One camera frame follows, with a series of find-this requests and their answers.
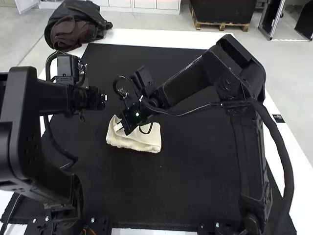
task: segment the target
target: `white table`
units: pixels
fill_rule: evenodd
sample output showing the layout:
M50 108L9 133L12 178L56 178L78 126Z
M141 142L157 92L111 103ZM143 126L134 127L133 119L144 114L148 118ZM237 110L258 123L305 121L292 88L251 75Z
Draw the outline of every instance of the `white table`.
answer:
M157 31L157 30L137 30L137 29L114 29L107 32L103 40L96 43L148 46L148 47L177 47L192 49L209 49L225 33L211 32L180 32L180 31ZM71 52L71 54L82 57L87 45L83 45ZM51 76L57 74L57 65L53 61L51 65ZM39 76L45 79L44 71ZM270 114L280 114L269 94L266 93L264 105ZM43 120L41 119L42 133L44 132ZM313 169L301 150L297 140L294 138L286 123L278 123L278 129L283 136L294 172L295 191L290 210L290 216L298 235L313 234L311 223L313 212ZM283 193L284 175L280 163L276 145L272 140L268 129L264 126L265 154L269 167L275 177L278 188ZM0 191L0 214L4 212L10 198L11 192ZM8 225L6 235L23 235L27 225ZM183 235L190 232L177 231L153 231L153 230L133 230L133 229L113 229L113 235Z

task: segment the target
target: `black bag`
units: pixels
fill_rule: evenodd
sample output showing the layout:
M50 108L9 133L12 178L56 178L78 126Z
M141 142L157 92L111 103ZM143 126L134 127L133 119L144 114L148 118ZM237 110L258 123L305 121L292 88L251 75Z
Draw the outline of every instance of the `black bag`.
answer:
M104 30L113 27L100 15L92 1L65 0L51 15L45 27L45 41L55 50L70 51L103 39Z

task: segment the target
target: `sticker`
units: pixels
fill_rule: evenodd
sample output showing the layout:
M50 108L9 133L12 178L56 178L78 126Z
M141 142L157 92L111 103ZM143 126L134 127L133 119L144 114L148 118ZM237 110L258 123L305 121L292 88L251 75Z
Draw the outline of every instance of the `sticker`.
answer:
M285 123L283 117L280 114L273 114L273 117L277 123Z

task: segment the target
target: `gray floor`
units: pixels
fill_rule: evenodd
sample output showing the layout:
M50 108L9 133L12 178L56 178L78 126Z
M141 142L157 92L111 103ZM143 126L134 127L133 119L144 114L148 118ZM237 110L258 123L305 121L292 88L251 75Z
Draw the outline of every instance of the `gray floor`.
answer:
M50 13L51 11L35 9L19 17L16 10L0 8L0 50L6 52L0 54L0 70L7 70L17 64L35 66L38 71L44 68L45 59L52 50L46 45L44 38L40 37ZM185 2L178 16L121 12L102 12L102 15L113 22L114 28L195 31ZM248 33L236 27L226 27L225 31L234 33L266 68L266 88L313 165L313 42L268 42L257 29L260 16L259 13L254 14ZM288 16L281 19L275 35L277 38L298 37L289 20ZM22 32L9 29L12 25L23 25L23 32L31 30L32 33L24 38ZM217 32L218 29L203 27L201 31Z

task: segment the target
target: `black mat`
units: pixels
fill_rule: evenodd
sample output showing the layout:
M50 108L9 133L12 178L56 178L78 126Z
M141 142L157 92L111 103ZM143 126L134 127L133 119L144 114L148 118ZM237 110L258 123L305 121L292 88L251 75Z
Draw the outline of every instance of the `black mat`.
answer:
M155 82L161 84L202 53L192 49L88 45L83 61L88 63L89 84L106 89L106 109L85 112L85 123L62 115L55 115L51 121L57 142L80 158L72 172L83 184L86 217L105 214L117 227L177 230L195 230L200 223L218 219L239 221L235 143L223 110L183 118L159 116L159 154L118 149L105 141L111 117L123 107L112 90L117 75L130 75L146 65ZM176 109L189 110L217 100L214 89L208 88ZM46 134L43 148L56 165L65 163ZM274 205L269 229L281 202L270 178ZM44 215L42 206L25 198L11 222L28 223L38 215ZM286 218L285 229L286 235L296 234L290 218Z

